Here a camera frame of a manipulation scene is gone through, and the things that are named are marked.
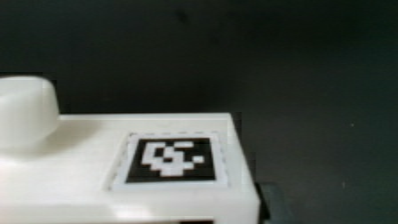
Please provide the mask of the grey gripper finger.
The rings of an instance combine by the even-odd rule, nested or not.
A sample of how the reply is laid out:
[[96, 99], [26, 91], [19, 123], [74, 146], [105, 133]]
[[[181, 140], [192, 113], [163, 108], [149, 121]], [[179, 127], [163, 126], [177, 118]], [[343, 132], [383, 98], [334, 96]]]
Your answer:
[[296, 224], [284, 192], [277, 184], [257, 183], [256, 190], [261, 199], [257, 224]]

